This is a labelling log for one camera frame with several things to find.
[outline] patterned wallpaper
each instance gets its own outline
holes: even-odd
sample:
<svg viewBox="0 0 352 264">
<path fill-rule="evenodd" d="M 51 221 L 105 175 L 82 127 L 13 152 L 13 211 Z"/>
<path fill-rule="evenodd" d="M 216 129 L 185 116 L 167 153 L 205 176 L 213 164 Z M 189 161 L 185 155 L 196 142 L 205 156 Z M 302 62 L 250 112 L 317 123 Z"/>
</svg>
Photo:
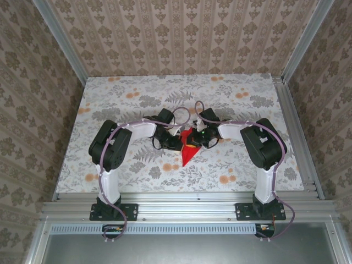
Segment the patterned wallpaper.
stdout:
<svg viewBox="0 0 352 264">
<path fill-rule="evenodd" d="M 89 76 L 280 75 L 318 0 L 50 0 Z"/>
<path fill-rule="evenodd" d="M 0 263 L 51 200 L 83 88 L 31 1 L 0 1 Z"/>
<path fill-rule="evenodd" d="M 289 86 L 325 194 L 352 242 L 351 0 L 335 0 Z"/>
</svg>

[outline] damask wallpaper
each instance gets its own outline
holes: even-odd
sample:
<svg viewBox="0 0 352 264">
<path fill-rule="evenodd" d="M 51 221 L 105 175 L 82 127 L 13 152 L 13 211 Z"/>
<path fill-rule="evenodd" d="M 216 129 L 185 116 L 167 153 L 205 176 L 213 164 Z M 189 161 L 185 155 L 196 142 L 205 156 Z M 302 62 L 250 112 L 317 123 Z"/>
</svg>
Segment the damask wallpaper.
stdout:
<svg viewBox="0 0 352 264">
<path fill-rule="evenodd" d="M 31 1 L 0 1 L 0 263 L 51 200 L 83 88 Z"/>
<path fill-rule="evenodd" d="M 89 76 L 280 75 L 318 0 L 49 0 Z"/>
<path fill-rule="evenodd" d="M 336 0 L 289 82 L 318 175 L 352 242 L 352 1 Z"/>
</svg>

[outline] perforated metal strip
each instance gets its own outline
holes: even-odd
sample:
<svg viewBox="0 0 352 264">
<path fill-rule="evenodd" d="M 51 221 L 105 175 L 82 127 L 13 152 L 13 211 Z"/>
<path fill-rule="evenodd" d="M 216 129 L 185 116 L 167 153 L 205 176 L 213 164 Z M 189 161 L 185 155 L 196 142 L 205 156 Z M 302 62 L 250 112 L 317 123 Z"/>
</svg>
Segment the perforated metal strip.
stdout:
<svg viewBox="0 0 352 264">
<path fill-rule="evenodd" d="M 102 234 L 103 224 L 53 224 L 50 234 Z M 126 234 L 255 234 L 255 224 L 138 224 Z"/>
</svg>

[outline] floral tablecloth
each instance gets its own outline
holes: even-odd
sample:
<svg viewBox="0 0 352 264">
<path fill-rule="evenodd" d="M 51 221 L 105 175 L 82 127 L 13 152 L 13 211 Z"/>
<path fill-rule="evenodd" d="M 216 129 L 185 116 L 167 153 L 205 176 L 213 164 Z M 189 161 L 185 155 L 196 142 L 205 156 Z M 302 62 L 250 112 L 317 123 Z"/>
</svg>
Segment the floral tablecloth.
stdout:
<svg viewBox="0 0 352 264">
<path fill-rule="evenodd" d="M 269 74 L 167 75 L 89 78 L 57 185 L 58 193 L 98 192 L 98 174 L 88 148 L 106 119 L 138 120 L 164 108 L 185 106 L 196 119 L 194 103 L 204 102 L 221 119 L 268 118 L 288 147 L 278 170 L 278 190 L 303 185 L 278 97 Z M 176 122 L 186 111 L 175 113 Z M 201 149 L 182 167 L 180 152 L 156 150 L 151 139 L 134 141 L 119 167 L 121 192 L 254 191 L 256 168 L 241 141 L 221 140 Z"/>
</svg>

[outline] floral surface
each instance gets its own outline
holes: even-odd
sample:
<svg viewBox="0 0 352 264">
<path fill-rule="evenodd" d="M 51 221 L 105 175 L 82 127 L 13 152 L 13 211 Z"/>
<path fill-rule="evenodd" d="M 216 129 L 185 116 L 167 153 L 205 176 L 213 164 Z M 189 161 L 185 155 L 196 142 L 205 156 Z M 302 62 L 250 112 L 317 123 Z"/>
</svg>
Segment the floral surface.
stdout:
<svg viewBox="0 0 352 264">
<path fill-rule="evenodd" d="M 64 160 L 57 192 L 97 192 L 98 174 L 88 148 L 106 119 L 138 120 L 185 106 L 196 119 L 194 103 L 204 102 L 221 119 L 268 118 L 281 134 L 288 153 L 278 171 L 278 190 L 301 190 L 292 146 L 269 74 L 169 75 L 89 78 Z M 187 113 L 175 113 L 176 122 Z M 253 191 L 256 167 L 242 141 L 221 140 L 201 149 L 182 167 L 180 152 L 156 150 L 151 139 L 130 144 L 118 168 L 122 192 Z"/>
</svg>

